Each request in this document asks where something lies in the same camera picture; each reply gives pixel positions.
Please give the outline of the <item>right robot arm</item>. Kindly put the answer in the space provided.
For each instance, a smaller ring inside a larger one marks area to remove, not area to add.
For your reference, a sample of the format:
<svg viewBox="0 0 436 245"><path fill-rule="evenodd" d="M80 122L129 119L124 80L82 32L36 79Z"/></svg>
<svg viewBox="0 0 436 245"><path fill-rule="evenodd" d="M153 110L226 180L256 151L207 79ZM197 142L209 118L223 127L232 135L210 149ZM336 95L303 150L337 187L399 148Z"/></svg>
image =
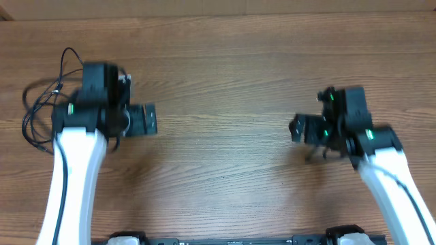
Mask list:
<svg viewBox="0 0 436 245"><path fill-rule="evenodd" d="M320 115L296 114L289 123L292 141L349 158L395 244L434 244L435 220L411 176L403 145L391 126L373 124L364 89L328 87L317 100L323 104Z"/></svg>

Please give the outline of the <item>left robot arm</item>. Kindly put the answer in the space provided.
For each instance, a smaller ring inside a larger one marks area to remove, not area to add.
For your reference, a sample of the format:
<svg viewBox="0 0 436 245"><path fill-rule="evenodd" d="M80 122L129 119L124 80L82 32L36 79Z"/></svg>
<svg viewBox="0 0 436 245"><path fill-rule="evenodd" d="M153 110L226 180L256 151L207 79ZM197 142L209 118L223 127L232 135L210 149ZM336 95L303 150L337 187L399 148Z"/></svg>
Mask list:
<svg viewBox="0 0 436 245"><path fill-rule="evenodd" d="M99 169L110 138L157 133L155 105L131 104L131 77L86 62L82 86L52 111L54 168L38 244L90 244Z"/></svg>

